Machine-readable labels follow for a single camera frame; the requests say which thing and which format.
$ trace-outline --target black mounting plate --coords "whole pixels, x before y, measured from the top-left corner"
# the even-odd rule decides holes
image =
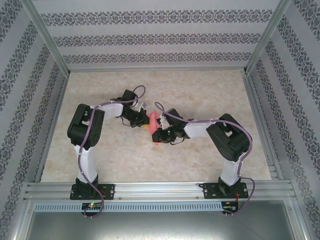
[[[225,196],[219,189],[219,183],[206,182],[200,184],[203,188],[204,199],[236,199],[236,193],[239,194],[239,199],[247,199],[249,197],[247,185],[245,182],[240,182],[237,188]]]
[[[114,184],[98,184],[98,190],[102,193],[104,200],[113,200],[115,196]],[[79,193],[77,185],[73,184],[70,193],[71,200],[99,200],[101,199],[99,194],[96,197],[82,196]]]

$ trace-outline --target beige floor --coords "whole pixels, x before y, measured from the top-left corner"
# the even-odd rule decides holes
[[[78,104],[107,102],[140,84],[146,86],[142,100],[148,104],[148,112],[155,110],[154,102],[159,101],[187,119],[231,114],[253,138],[242,176],[271,179],[242,77],[235,70],[72,73],[41,181],[75,181],[77,156],[67,129]],[[104,121],[96,148],[100,182],[217,181],[223,166],[223,157],[209,138],[192,138],[175,146],[155,145],[146,128],[123,126],[118,118]]]

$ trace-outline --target patterned wallpaper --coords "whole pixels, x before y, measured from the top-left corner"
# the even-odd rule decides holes
[[[68,67],[244,67],[279,0],[35,0]]]
[[[320,239],[320,1],[294,0],[251,73],[282,172]]]
[[[64,76],[18,0],[0,2],[0,240],[33,182]]]

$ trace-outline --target gray floral pattern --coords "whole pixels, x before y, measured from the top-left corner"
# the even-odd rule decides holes
[[[266,45],[265,50],[282,86],[283,93],[288,100],[297,126],[300,129],[302,139],[305,142],[305,146],[307,146],[308,153],[310,154],[310,159],[313,161],[313,165],[317,169],[317,174],[320,175],[320,144],[317,142],[315,132],[309,124],[309,120],[306,117],[306,113],[304,112],[304,108],[300,103],[300,100],[298,99],[294,85],[291,83],[285,66],[283,65],[274,43],[271,40]]]
[[[294,0],[295,6],[304,17],[304,20],[320,41],[320,7],[314,0]]]
[[[55,63],[53,65],[53,69],[50,73],[50,77],[48,79],[46,88],[44,90],[44,94],[42,96],[41,103],[39,105],[37,114],[35,116],[35,120],[31,127],[31,132],[28,137],[26,146],[24,148],[23,155],[21,156],[19,167],[15,174],[12,187],[10,189],[10,195],[8,196],[7,198],[8,200],[4,205],[4,211],[2,212],[2,217],[0,220],[0,239],[6,239],[6,235],[9,231],[9,226],[13,220],[14,211],[17,207],[17,202],[19,200],[21,188],[22,188],[23,182],[26,179],[27,170],[29,168],[31,158],[35,150],[35,146],[37,144],[38,136],[40,134],[40,129],[45,119],[47,108],[48,108],[55,84],[57,82],[57,77],[59,75],[59,72],[60,72],[59,67],[57,63]],[[55,114],[57,104],[58,104],[58,101],[56,101],[55,103],[52,117]]]
[[[25,62],[37,35],[38,31],[32,21],[30,21],[0,79],[0,113],[3,110],[3,106],[6,104],[6,99],[11,92],[13,84],[17,80],[22,65]]]
[[[67,64],[247,61],[251,52],[173,52],[64,55]]]
[[[266,23],[273,11],[266,10],[160,10],[67,12],[41,14],[48,27],[110,24]]]
[[[11,25],[16,20],[18,13],[22,9],[22,4],[19,0],[7,0],[0,10],[0,43],[3,42]]]
[[[2,148],[0,149],[0,180],[3,179],[3,175],[7,170],[11,153],[17,143],[17,138],[21,132],[21,128],[26,119],[30,104],[37,90],[38,83],[44,71],[49,55],[49,49],[46,45],[44,45],[23,91],[17,110],[15,111],[12,122],[10,123],[9,130],[7,131],[7,135],[4,137]]]
[[[293,31],[291,25],[289,24],[287,18],[284,16],[277,29],[285,41],[288,50],[293,57],[295,65],[298,67],[306,86],[309,88],[309,92],[312,98],[315,100],[315,104],[318,105],[318,110],[320,111],[320,82],[319,74],[316,72],[313,63],[310,61],[307,52],[302,47],[297,34]]]
[[[54,37],[58,47],[163,45],[163,44],[256,44],[259,33],[181,33]]]
[[[288,131],[287,123],[279,107],[275,92],[271,86],[269,76],[266,72],[261,58],[256,63],[255,67],[267,96],[274,120],[277,124],[284,149],[291,164],[293,175],[296,178],[299,190],[301,191],[301,196],[303,197],[303,202],[306,206],[307,212],[309,213],[309,219],[313,223],[316,236],[320,238],[320,212],[318,206],[316,206],[316,199],[313,197],[313,192],[310,190],[310,184],[307,177],[308,173],[301,167],[301,161],[297,154],[296,147],[292,141],[290,132]]]

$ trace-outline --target purple cable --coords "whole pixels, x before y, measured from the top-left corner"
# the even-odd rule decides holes
[[[255,191],[255,187],[256,187],[256,183],[255,181],[250,178],[250,177],[242,177],[240,176],[240,169],[241,169],[241,166],[242,166],[242,163],[244,161],[244,159],[250,154],[251,150],[252,150],[252,147],[253,147],[253,142],[252,142],[252,137],[251,135],[247,132],[247,130],[245,130],[242,126],[240,126],[239,124],[236,124],[234,122],[231,122],[231,121],[226,121],[226,120],[220,120],[220,119],[211,119],[211,120],[186,120],[184,118],[181,118],[181,117],[178,117],[178,116],[175,116],[175,115],[172,115],[168,112],[165,111],[165,107],[158,101],[156,101],[154,103],[154,105],[164,114],[164,115],[168,115],[172,118],[175,118],[175,119],[178,119],[180,121],[183,121],[183,122],[186,122],[186,123],[211,123],[211,122],[216,122],[216,123],[224,123],[224,124],[229,124],[229,125],[232,125],[238,129],[240,129],[245,135],[246,137],[248,138],[249,140],[249,149],[248,151],[246,152],[246,154],[242,157],[242,159],[240,160],[239,162],[239,166],[238,166],[238,169],[237,169],[237,172],[236,174],[238,175],[239,178],[241,179],[245,179],[245,180],[250,180],[252,181],[252,191],[248,197],[248,199],[246,200],[246,202],[243,204],[242,208],[240,210],[238,210],[235,214],[239,213],[245,206],[247,206],[249,200],[251,199],[252,195],[254,194],[254,191]]]
[[[141,99],[145,93],[146,93],[146,87],[144,85],[139,85],[137,86],[133,91],[137,90],[138,88],[143,88],[143,93],[141,94],[141,96],[135,98],[134,100],[129,100],[129,101],[108,101],[108,102],[104,102],[104,103],[101,103],[97,106],[95,106],[92,110],[92,113],[91,113],[91,118],[90,118],[90,122],[89,122],[89,125],[88,125],[88,129],[86,130],[86,133],[85,133],[85,136],[84,136],[84,139],[83,139],[83,142],[81,143],[80,145],[80,148],[79,148],[79,155],[78,155],[78,167],[79,167],[79,170],[80,170],[80,173],[82,174],[83,178],[87,181],[87,183],[100,195],[100,198],[101,198],[101,208],[100,208],[100,211],[97,212],[95,215],[93,216],[90,216],[90,219],[93,219],[95,217],[97,217],[99,214],[101,214],[101,212],[103,211],[104,207],[105,207],[105,201],[104,201],[104,196],[102,195],[102,193],[90,182],[90,180],[87,178],[87,176],[85,175],[82,167],[81,167],[81,155],[82,155],[82,150],[83,150],[83,147],[89,137],[89,134],[90,134],[90,130],[91,130],[91,126],[92,126],[92,122],[93,122],[93,119],[94,119],[94,116],[95,116],[95,112],[98,108],[102,107],[102,106],[106,106],[106,105],[109,105],[109,104],[112,104],[112,103],[116,103],[116,104],[128,104],[128,103],[132,103],[132,102],[135,102],[135,101],[138,101],[139,99]],[[86,208],[83,212],[83,215],[85,218],[87,218],[88,216],[86,215],[86,211],[88,210],[88,208]]]

